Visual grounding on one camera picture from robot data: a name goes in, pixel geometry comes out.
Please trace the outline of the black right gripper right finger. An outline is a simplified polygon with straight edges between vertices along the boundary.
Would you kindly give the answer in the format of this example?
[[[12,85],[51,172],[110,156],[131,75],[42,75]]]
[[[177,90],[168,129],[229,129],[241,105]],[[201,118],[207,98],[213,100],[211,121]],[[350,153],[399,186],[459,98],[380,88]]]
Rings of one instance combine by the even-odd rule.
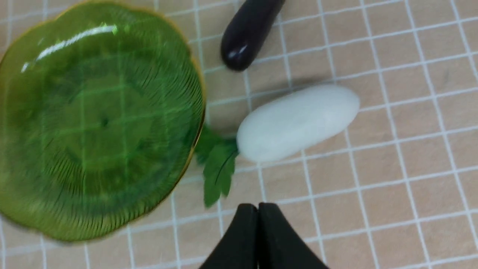
[[[275,203],[258,205],[258,267],[260,269],[327,269],[292,228]]]

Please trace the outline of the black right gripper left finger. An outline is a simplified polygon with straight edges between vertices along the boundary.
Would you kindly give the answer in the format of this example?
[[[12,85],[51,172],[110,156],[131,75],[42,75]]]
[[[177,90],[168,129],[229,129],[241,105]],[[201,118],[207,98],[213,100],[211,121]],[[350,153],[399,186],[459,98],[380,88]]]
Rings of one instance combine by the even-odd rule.
[[[241,203],[224,236],[200,266],[201,269],[256,269],[258,209]]]

